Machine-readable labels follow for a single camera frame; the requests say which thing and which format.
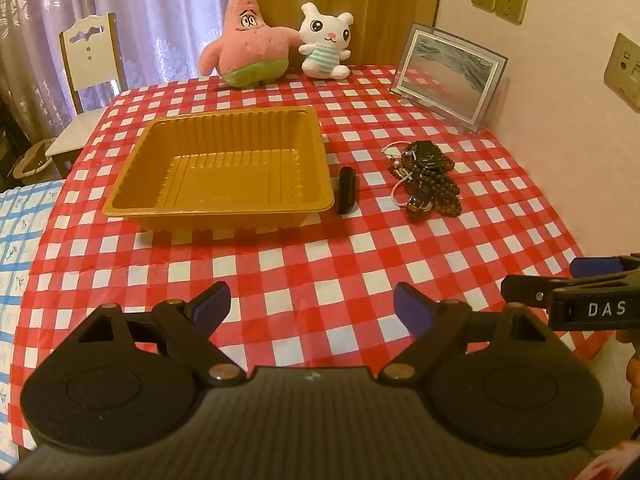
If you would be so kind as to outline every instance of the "black circular disc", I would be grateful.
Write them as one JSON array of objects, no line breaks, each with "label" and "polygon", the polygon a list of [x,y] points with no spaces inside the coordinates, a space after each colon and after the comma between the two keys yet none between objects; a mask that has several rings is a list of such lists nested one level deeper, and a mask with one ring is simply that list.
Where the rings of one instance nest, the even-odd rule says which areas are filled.
[{"label": "black circular disc", "polygon": [[426,393],[434,414],[460,438],[503,454],[574,447],[602,408],[597,383],[579,364],[490,349],[446,362]]},{"label": "black circular disc", "polygon": [[54,352],[45,364],[22,389],[22,412],[37,443],[73,452],[151,444],[184,422],[198,393],[190,370],[135,346]]}]

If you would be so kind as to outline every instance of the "blue and white plaid cloth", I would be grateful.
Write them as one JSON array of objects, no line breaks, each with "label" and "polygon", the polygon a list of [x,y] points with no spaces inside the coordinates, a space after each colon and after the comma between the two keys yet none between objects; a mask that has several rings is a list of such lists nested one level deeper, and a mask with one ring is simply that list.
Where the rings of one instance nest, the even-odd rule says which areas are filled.
[{"label": "blue and white plaid cloth", "polygon": [[31,263],[63,180],[0,193],[0,471],[17,461],[6,423],[14,333]]}]

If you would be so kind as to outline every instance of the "picture frame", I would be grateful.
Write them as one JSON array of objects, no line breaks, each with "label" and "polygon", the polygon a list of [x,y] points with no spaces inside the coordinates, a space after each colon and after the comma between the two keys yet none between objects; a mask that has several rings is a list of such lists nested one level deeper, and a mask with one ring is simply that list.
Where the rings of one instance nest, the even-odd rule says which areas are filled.
[{"label": "picture frame", "polygon": [[391,91],[477,133],[507,61],[464,38],[413,23]]}]

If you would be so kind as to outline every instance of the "curtain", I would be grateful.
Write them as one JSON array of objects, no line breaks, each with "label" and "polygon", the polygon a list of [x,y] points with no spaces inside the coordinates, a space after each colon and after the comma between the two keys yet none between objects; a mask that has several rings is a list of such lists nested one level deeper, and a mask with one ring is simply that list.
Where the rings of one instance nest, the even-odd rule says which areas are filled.
[{"label": "curtain", "polygon": [[[227,0],[0,0],[0,96],[31,142],[58,135],[75,110],[58,35],[90,14],[115,12],[130,88],[198,75],[201,50],[222,33]],[[116,88],[80,92],[85,110]]]}]

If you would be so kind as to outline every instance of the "plush toy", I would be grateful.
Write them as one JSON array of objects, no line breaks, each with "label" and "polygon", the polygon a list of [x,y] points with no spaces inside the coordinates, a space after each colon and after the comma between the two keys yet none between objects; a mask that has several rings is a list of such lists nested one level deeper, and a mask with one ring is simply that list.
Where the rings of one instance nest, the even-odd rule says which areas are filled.
[{"label": "plush toy", "polygon": [[222,36],[202,51],[198,69],[210,75],[215,68],[236,88],[269,84],[289,66],[289,47],[301,43],[296,30],[264,23],[257,0],[229,0]]},{"label": "plush toy", "polygon": [[337,18],[325,16],[312,3],[304,4],[302,12],[305,21],[300,27],[300,38],[305,44],[298,51],[307,56],[302,72],[319,79],[344,79],[350,70],[340,62],[351,55],[346,48],[351,40],[349,25],[353,23],[353,16],[348,12]]}]

